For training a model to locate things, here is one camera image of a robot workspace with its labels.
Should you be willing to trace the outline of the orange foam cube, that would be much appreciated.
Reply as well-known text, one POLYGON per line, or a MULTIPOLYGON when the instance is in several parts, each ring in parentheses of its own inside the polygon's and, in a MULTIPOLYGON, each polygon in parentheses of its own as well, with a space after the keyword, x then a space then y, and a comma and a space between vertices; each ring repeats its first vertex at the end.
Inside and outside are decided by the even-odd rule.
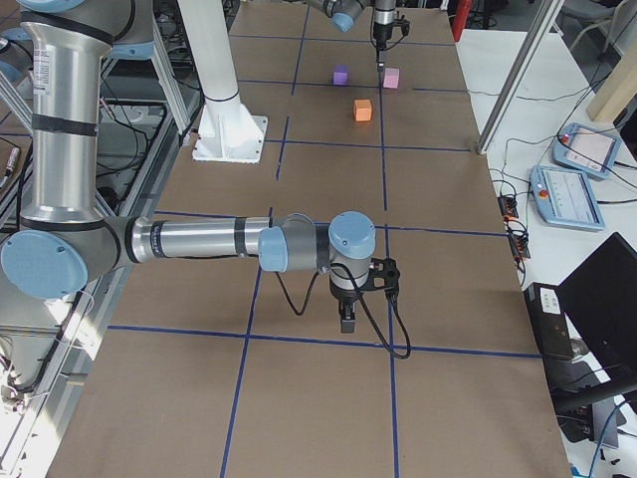
POLYGON ((353 101, 353 117, 356 122, 371 121, 373 106, 370 99, 355 99, 353 101))

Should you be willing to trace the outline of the pink foam cube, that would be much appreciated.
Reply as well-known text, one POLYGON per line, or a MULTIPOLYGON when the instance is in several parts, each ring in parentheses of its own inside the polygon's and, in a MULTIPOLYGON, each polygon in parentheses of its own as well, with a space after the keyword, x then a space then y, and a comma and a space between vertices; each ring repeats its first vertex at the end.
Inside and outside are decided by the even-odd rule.
POLYGON ((382 76, 382 88, 397 90, 400 83, 400 70, 397 68, 385 68, 382 76))

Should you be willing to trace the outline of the purple foam cube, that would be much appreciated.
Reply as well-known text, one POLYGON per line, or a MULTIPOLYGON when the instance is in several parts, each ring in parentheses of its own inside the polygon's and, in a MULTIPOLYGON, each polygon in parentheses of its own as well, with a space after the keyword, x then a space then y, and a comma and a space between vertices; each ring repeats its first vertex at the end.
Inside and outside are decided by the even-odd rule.
POLYGON ((332 83, 336 86, 345 86, 348 83, 348 75, 346 65, 336 65, 332 72, 332 83))

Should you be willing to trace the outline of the black power strip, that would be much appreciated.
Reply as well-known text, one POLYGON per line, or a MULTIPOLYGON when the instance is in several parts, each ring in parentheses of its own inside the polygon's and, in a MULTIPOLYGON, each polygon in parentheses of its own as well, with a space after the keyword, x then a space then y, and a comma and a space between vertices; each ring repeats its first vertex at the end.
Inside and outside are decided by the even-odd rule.
POLYGON ((519 217, 517 200, 512 194, 500 194, 498 196, 498 204, 503 216, 512 255, 519 264, 522 260, 531 257, 528 229, 519 217))

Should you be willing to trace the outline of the black box with label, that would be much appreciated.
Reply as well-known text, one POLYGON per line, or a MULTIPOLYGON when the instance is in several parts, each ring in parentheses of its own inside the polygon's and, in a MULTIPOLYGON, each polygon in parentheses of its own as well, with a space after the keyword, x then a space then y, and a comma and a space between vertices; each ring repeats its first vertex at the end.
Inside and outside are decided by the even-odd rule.
POLYGON ((544 359, 572 360, 574 353, 556 286, 531 283, 525 301, 535 342, 544 359))

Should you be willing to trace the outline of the far blue teach pendant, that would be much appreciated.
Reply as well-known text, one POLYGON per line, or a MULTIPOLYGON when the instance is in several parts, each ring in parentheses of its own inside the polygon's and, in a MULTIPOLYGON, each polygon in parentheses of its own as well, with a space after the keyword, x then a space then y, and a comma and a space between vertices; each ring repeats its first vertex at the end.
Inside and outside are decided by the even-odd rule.
POLYGON ((585 172, 594 179, 606 179, 619 152, 619 138, 608 132, 572 122, 558 135, 552 159, 562 166, 585 172))

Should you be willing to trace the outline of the blue teach pendant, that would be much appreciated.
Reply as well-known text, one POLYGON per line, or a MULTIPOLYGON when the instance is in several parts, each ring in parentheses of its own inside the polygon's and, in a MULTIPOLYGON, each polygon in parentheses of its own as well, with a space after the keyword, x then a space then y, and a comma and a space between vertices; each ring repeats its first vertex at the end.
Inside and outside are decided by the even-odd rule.
POLYGON ((558 135, 552 159, 562 166, 585 172, 594 179, 606 179, 619 152, 619 138, 608 132, 572 122, 558 135))
POLYGON ((548 224, 602 231, 605 222, 583 171, 536 165, 530 172, 536 209, 548 224))

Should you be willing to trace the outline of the near blue teach pendant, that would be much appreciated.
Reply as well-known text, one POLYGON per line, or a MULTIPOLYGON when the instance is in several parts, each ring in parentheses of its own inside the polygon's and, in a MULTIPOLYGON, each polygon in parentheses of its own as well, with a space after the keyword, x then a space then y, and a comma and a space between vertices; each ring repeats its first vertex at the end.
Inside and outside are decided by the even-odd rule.
POLYGON ((536 209, 548 224, 602 231, 605 222, 583 171, 536 165, 530 172, 536 209))

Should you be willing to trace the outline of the black laptop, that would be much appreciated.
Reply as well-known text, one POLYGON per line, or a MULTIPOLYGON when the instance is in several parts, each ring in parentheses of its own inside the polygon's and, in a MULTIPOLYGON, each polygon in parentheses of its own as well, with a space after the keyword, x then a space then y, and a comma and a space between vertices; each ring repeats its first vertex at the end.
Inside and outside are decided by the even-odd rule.
POLYGON ((612 233, 557 288, 562 309, 610 379, 553 396, 562 414, 624 395, 636 397, 636 250, 612 233))

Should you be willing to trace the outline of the aluminium frame post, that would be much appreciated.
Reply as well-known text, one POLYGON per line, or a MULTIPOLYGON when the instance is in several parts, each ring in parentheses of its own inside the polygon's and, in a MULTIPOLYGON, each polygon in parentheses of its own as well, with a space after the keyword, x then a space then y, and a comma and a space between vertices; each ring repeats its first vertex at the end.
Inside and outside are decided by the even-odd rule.
POLYGON ((478 154, 486 154, 495 139, 498 129, 502 125, 507 111, 518 93, 522 80, 535 54, 548 35, 563 4, 564 0, 543 0, 540 3, 537 13, 531 22, 530 29, 524 38, 498 99, 481 133, 477 144, 478 154))

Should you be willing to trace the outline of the white pedestal column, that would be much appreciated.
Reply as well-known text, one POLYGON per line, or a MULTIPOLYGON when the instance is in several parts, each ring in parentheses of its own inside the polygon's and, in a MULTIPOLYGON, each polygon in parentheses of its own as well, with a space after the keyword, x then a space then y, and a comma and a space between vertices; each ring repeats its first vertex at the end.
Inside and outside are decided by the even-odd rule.
POLYGON ((243 105, 220 1, 178 2, 205 105, 193 158, 257 163, 268 126, 243 105))

